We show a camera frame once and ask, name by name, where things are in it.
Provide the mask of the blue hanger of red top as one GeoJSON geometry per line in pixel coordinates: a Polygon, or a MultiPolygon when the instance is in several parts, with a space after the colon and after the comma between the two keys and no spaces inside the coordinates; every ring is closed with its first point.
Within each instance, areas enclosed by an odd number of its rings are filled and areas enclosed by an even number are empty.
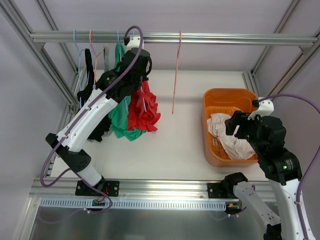
{"type": "MultiPolygon", "coordinates": [[[[143,92],[144,92],[144,89],[143,89],[143,85],[142,85],[142,83],[141,83],[141,86],[140,86],[140,91],[141,91],[141,93],[143,93],[143,92]]],[[[142,96],[142,103],[143,103],[143,109],[144,109],[144,112],[146,112],[146,111],[147,111],[147,108],[146,108],[146,103],[145,103],[145,99],[144,99],[144,97],[143,97],[143,96],[142,96]]]]}

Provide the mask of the white tank top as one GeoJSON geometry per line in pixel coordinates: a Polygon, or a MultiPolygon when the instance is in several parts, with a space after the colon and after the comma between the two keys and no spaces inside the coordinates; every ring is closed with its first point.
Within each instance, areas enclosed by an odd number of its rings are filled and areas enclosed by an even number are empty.
{"type": "Polygon", "coordinates": [[[225,121],[231,116],[225,113],[212,113],[207,120],[208,132],[221,143],[228,157],[232,160],[248,160],[256,153],[245,139],[226,135],[225,121]]]}

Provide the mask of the red tank top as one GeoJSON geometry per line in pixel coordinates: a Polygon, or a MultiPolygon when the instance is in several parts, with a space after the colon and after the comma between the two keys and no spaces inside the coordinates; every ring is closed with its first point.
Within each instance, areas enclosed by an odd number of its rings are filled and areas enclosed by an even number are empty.
{"type": "Polygon", "coordinates": [[[147,132],[156,132],[158,128],[156,123],[161,118],[158,112],[157,97],[150,91],[149,83],[142,83],[143,92],[140,89],[133,93],[131,102],[128,107],[128,124],[129,131],[137,128],[147,132]],[[142,97],[144,97],[146,112],[144,111],[142,97]]]}

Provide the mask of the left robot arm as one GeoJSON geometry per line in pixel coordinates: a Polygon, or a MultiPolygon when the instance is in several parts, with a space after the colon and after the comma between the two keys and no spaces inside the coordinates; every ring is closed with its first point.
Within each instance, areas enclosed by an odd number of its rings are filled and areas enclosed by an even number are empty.
{"type": "Polygon", "coordinates": [[[49,133],[45,138],[68,168],[87,182],[86,189],[93,196],[103,192],[105,180],[92,165],[83,145],[107,114],[148,80],[151,69],[151,55],[147,50],[137,47],[128,50],[114,69],[100,76],[72,121],[57,134],[49,133]]]}

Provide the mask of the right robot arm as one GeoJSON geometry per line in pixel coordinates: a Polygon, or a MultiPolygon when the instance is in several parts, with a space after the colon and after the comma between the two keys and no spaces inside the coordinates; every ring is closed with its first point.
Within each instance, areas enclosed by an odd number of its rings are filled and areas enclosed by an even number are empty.
{"type": "Polygon", "coordinates": [[[278,207],[274,213],[241,172],[221,182],[228,198],[238,198],[264,230],[265,240],[313,240],[302,197],[303,174],[298,158],[285,148],[286,129],[279,118],[235,111],[225,121],[226,134],[246,140],[272,188],[278,207]]]}

